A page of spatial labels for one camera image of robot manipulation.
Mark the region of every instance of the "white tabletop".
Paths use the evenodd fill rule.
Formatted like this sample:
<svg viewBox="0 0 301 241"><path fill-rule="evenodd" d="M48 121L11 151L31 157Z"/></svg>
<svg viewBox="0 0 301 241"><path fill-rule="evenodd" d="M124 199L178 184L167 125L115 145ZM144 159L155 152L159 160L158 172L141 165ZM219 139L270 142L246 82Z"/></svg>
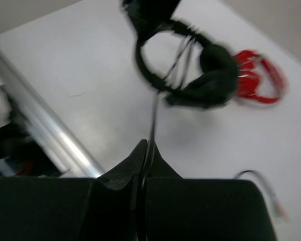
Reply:
<svg viewBox="0 0 301 241"><path fill-rule="evenodd" d="M231 102L200 111L161 104L161 154L183 177L261 171L291 218L275 224L279 240L301 241L301 63L217 0L184 0L175 16L234 53L246 48L266 53L290 87L270 108ZM177 45L169 35L149 43L157 69L168 68ZM135 68L133 46L134 33L118 1L109 0L83 0L0 35L0 50L106 170L148 137L154 91ZM193 68L190 76L196 75Z"/></svg>

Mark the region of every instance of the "headphone ear cup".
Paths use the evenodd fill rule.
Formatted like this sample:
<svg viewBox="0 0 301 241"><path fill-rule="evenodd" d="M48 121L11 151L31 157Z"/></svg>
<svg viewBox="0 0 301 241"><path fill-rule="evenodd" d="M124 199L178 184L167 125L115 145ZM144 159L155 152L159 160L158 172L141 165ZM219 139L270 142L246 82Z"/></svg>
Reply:
<svg viewBox="0 0 301 241"><path fill-rule="evenodd" d="M220 45L210 44L202 50L199 60L204 76L218 73L218 95L231 98L237 89L239 69L230 53Z"/></svg>
<svg viewBox="0 0 301 241"><path fill-rule="evenodd" d="M220 45L210 44L200 54L200 67L203 73L223 71L230 78L237 78L238 67L230 53Z"/></svg>
<svg viewBox="0 0 301 241"><path fill-rule="evenodd" d="M215 108L225 105L228 100L224 91L221 91L219 82L224 78L221 72L211 71L208 74L203 74L197 79L189 83L184 90L201 93L202 100L187 100L174 94L166 96L166 101L169 105L195 106L204 109Z"/></svg>

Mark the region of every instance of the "red headphones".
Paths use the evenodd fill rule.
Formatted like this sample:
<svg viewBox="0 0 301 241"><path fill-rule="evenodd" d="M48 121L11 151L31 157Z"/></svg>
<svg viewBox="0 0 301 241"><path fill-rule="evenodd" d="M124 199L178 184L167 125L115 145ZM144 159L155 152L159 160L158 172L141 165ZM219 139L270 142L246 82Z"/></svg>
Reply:
<svg viewBox="0 0 301 241"><path fill-rule="evenodd" d="M264 56L256 54L251 50L243 50L234 56L239 66L238 91L237 97L253 99L260 103L272 104L279 101L284 94L284 78L280 72ZM253 71L256 64L260 63L266 70L274 88L277 97L265 97L257 95L256 91L260 84L260 76Z"/></svg>

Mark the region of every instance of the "red wire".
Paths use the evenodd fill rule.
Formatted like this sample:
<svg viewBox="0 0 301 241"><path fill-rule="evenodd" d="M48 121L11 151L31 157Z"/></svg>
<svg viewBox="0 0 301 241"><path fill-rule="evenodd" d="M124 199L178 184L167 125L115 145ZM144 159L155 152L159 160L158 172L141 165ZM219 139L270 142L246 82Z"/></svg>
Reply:
<svg viewBox="0 0 301 241"><path fill-rule="evenodd" d="M24 164L24 166L22 168L20 168L14 176L18 176L20 175L23 171L26 172L26 175L29 176L31 173L31 169L33 167L34 163L32 161L26 161L26 163Z"/></svg>
<svg viewBox="0 0 301 241"><path fill-rule="evenodd" d="M243 50L234 56L235 61L240 68L238 79L237 97L253 99L260 103L272 104L279 101L285 90L285 81L279 70L271 64L265 57L256 54L251 50ZM260 84L260 76L254 72L256 64L260 63L270 76L272 84L277 92L277 97L266 97L257 95L257 89Z"/></svg>

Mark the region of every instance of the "dark cable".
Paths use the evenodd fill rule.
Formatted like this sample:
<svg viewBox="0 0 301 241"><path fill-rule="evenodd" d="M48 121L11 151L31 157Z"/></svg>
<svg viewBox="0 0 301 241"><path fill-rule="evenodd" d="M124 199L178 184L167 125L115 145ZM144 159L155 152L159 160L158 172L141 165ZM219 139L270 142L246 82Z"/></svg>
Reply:
<svg viewBox="0 0 301 241"><path fill-rule="evenodd" d="M189 51L187 53L187 56L186 56L186 62L185 62L185 65L184 65L184 74L182 76L182 79L181 79L181 83L180 83L180 86L179 88L183 88L183 85L185 83L185 80L187 78L187 74L188 74L188 71L189 71L189 68L190 68L190 63L191 63L191 56L192 56L192 53L193 53L193 49L194 49L194 44L195 44L195 38L190 38L189 42Z"/></svg>
<svg viewBox="0 0 301 241"><path fill-rule="evenodd" d="M269 195L270 198L276 198L276 194L274 191L274 188L270 184L270 182L267 180L267 178L260 172L255 170L244 170L236 174L234 179L239 179L243 174L250 173L253 174L253 176L256 177L258 182L262 185L263 190Z"/></svg>
<svg viewBox="0 0 301 241"><path fill-rule="evenodd" d="M187 42L187 44L183 47L185 39L181 42L177 55L175 58L175 62L168 70L164 80L166 80L170 74L176 69L178 66L178 62L186 50L188 44L191 42L191 39ZM145 154L145 159L141 168L141 172L139 174L139 186L138 186L138 193L137 193L137 237L138 241L147 241L147 232L146 232L146 225L145 225L145 183L148 176L150 176L154 154L155 154L155 135L156 135L156 126L157 126L157 116L158 116L158 106L159 106L159 95L160 91L156 93L153 102L153 111L152 111L152 126L150 128L149 140L147 143L147 149Z"/></svg>
<svg viewBox="0 0 301 241"><path fill-rule="evenodd" d="M263 190L267 193L267 195L270 197L272 202L272 211L273 215L275 217L281 217L284 221L289 221L288 215L286 211L284 210L283 206L281 205L278 197L276 196L276 193L274 191L274 188L270 184L270 182L267 180L267 178L260 172L255 170L244 170L239 172L235 175L234 179L239 179L243 174L250 173L253 174L253 176L256 177L258 182L261 184Z"/></svg>

